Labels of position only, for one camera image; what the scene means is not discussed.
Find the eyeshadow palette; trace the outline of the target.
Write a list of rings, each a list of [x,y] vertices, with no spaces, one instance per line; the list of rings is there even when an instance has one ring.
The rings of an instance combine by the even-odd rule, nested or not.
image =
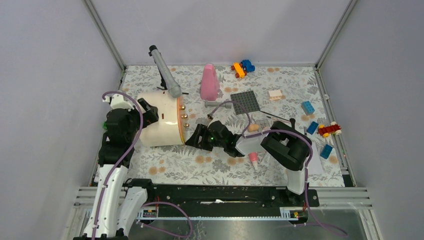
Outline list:
[[[273,124],[273,120],[271,118],[264,118],[264,119],[258,120],[257,124],[260,126],[260,129],[264,131],[271,128]]]

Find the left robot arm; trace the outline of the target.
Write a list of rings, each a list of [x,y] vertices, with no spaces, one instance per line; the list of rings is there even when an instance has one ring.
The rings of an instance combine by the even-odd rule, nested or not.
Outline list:
[[[155,200],[146,186],[129,187],[122,204],[119,198],[130,161],[143,129],[143,113],[138,102],[124,92],[107,91],[102,100],[110,105],[106,131],[98,153],[96,195],[81,240],[126,240],[142,205]]]

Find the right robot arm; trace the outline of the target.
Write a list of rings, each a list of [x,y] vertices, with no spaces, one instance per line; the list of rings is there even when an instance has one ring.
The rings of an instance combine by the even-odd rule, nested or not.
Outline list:
[[[185,145],[212,151],[222,148],[230,157],[244,157],[251,153],[266,152],[287,169],[287,201],[293,206],[306,199],[306,165],[313,155],[312,141],[293,127],[275,121],[269,130],[251,135],[232,133],[219,120],[208,126],[198,124]]]

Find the cream round drawer organizer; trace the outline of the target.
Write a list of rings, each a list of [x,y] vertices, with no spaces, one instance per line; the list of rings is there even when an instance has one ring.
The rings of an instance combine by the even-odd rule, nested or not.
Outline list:
[[[154,117],[147,119],[147,110],[142,109],[146,127],[139,139],[145,147],[183,145],[185,143],[185,126],[188,117],[185,113],[184,96],[174,98],[167,90],[141,92],[137,100],[143,99],[149,107],[157,109]]]

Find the pink tube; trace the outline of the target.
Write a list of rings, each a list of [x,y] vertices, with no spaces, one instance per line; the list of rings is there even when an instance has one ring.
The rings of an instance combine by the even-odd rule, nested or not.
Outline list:
[[[258,170],[258,154],[256,152],[251,152],[248,154],[248,158],[254,168],[255,171]]]

